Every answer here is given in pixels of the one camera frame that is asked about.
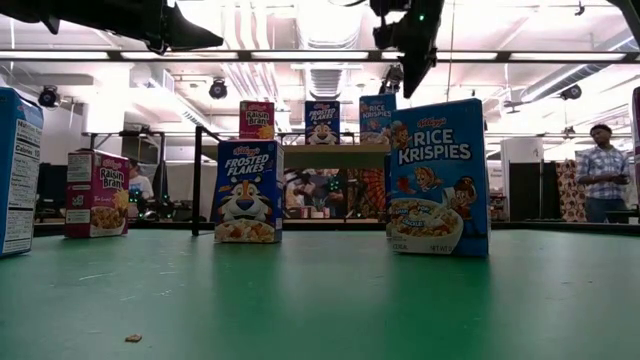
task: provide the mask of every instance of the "laboratory room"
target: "laboratory room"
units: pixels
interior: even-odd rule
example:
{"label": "laboratory room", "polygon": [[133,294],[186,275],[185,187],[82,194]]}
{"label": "laboratory room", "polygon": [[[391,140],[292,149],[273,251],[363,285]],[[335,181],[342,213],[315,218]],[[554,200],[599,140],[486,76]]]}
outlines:
{"label": "laboratory room", "polygon": [[0,4],[0,359],[639,359],[640,3]]}

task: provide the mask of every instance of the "metal pole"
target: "metal pole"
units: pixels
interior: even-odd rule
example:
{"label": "metal pole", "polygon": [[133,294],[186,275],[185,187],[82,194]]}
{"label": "metal pole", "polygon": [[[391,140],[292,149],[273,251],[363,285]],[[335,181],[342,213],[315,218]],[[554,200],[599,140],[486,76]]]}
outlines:
{"label": "metal pole", "polygon": [[162,201],[163,197],[164,197],[164,177],[166,175],[166,171],[167,169],[165,168],[165,162],[164,162],[164,158],[165,158],[165,146],[167,145],[167,139],[164,136],[164,134],[160,134],[160,164],[158,164],[158,166],[160,166],[160,195],[156,195],[156,199],[158,199],[158,201]]}
{"label": "metal pole", "polygon": [[196,146],[193,159],[193,208],[191,209],[191,235],[200,235],[200,174],[202,173],[202,133],[204,128],[196,126]]}

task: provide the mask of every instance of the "rice krispies logo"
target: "rice krispies logo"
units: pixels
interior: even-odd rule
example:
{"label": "rice krispies logo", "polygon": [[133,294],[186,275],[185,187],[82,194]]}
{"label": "rice krispies logo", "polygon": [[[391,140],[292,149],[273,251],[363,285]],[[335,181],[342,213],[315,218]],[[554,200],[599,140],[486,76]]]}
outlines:
{"label": "rice krispies logo", "polygon": [[360,117],[362,119],[391,117],[391,110],[387,110],[383,101],[372,101],[371,104],[361,101]]}
{"label": "rice krispies logo", "polygon": [[[398,149],[398,165],[430,160],[471,159],[471,145],[458,143],[453,129],[442,128],[446,124],[446,118],[418,120],[417,127],[421,130],[410,134],[408,146]],[[409,135],[406,126],[402,131],[405,136]]]}

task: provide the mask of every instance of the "nutrition facts label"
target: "nutrition facts label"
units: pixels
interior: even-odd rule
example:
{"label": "nutrition facts label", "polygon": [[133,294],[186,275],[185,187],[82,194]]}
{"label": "nutrition facts label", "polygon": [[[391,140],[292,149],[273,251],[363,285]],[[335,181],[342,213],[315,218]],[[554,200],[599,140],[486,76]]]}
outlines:
{"label": "nutrition facts label", "polygon": [[69,156],[67,182],[91,181],[91,154],[74,154]]}
{"label": "nutrition facts label", "polygon": [[18,120],[11,162],[3,252],[25,250],[31,244],[41,137],[42,129],[25,120]]}

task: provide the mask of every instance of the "colorful curtain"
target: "colorful curtain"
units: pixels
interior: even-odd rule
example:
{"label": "colorful curtain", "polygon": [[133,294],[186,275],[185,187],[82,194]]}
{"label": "colorful curtain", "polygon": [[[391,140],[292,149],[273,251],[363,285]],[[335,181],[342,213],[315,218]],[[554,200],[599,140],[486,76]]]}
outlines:
{"label": "colorful curtain", "polygon": [[575,160],[557,162],[556,172],[558,173],[562,219],[567,222],[586,222],[587,218],[584,211],[585,187],[576,182]]}

